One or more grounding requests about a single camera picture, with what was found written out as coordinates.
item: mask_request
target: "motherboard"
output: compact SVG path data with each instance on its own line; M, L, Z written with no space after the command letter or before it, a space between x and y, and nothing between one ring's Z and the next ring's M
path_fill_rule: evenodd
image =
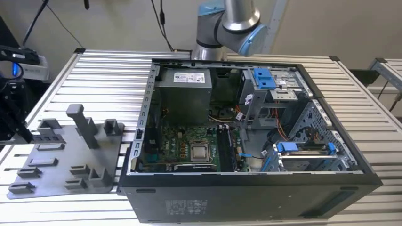
M239 130L218 127L170 127L161 129L158 152L146 152L145 172L221 172L226 165L243 169ZM231 156L230 163L221 157Z

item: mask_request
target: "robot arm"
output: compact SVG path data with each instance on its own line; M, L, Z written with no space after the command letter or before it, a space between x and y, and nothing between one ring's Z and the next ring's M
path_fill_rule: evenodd
M262 49L267 27L253 0L214 0L199 5L195 60L226 60L227 47L242 56Z

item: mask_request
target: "white wall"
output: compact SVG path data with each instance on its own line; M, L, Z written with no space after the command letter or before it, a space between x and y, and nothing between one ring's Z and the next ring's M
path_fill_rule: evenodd
M159 14L159 0L154 0ZM167 36L174 48L191 49L197 37L198 5L205 0L165 0ZM19 42L35 17L42 0L0 0L0 14ZM270 21L274 0L255 0L262 22ZM86 48L169 51L161 35L150 0L52 0L50 6ZM27 46L44 55L52 76L79 47L46 8Z
M274 54L336 55L349 68L402 58L402 0L289 0Z

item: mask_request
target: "label sticker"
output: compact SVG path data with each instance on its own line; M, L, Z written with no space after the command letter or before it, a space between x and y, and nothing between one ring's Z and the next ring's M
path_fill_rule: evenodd
M243 118L243 113L239 112L238 115L237 115L237 120L241 120Z
M284 80L275 80L275 81L277 81L277 84L286 85L286 81L284 81Z
M166 200L166 210L169 215L205 215L209 206L209 200Z
M174 82L206 83L206 77L203 73L177 72L174 76Z

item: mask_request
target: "slotted aluminum surface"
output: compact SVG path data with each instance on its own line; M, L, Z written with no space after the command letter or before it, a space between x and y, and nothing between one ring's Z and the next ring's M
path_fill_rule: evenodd
M35 129L42 118L72 123L64 111L72 103L85 104L85 114L95 121L117 118L126 124L118 166L129 141L134 138L142 91L153 58L189 59L187 53L150 53L87 50L74 55L46 93L28 122ZM384 186L329 221L226 222L201 225L402 225L402 132L401 124L360 84L342 63L329 57L257 55L249 58L229 55L230 61L302 64L317 83L326 101L373 165ZM137 215L123 196L109 194L68 195L8 200L8 185L16 169L26 162L32 145L7 146L0 153L0 222L30 222L31 225L137 225Z

